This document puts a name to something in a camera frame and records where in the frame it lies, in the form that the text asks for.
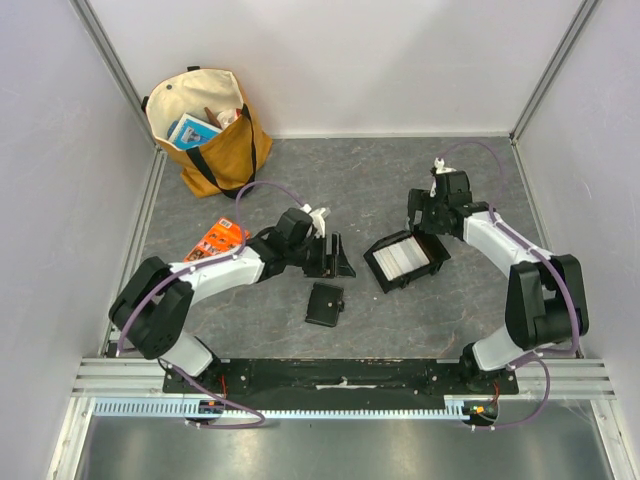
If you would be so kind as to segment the black leather card holder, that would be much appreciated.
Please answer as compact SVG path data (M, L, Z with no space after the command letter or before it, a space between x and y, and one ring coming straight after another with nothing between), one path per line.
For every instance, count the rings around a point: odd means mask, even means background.
M344 311L344 289L340 286L315 282L307 305L305 322L334 328Z

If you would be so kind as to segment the black plastic card tray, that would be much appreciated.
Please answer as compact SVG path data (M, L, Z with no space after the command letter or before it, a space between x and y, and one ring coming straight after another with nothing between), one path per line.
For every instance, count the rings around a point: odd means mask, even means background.
M363 258L387 294L404 289L417 279L437 274L451 256L436 235L414 229L380 239L363 254Z

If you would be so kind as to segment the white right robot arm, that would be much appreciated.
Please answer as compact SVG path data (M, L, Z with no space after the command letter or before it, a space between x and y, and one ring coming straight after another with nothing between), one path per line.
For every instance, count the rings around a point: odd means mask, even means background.
M513 230L486 202L476 202L467 174L434 167L430 189L408 196L408 224L417 231L448 235L475 248L508 280L504 323L467 345L458 381L467 392L483 392L494 371L514 370L547 355L577 353L589 329L579 260L555 255Z

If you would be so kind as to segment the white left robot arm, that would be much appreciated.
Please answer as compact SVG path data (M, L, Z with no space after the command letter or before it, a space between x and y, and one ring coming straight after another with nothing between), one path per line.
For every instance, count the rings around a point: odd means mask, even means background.
M196 303L239 286L266 281L286 267L307 278L356 275L339 233L326 233L326 208L290 208L276 225L266 227L228 252L182 263L157 256L139 265L111 305L108 317L147 360L163 360L185 372L196 391L210 392L220 380L218 358L184 331Z

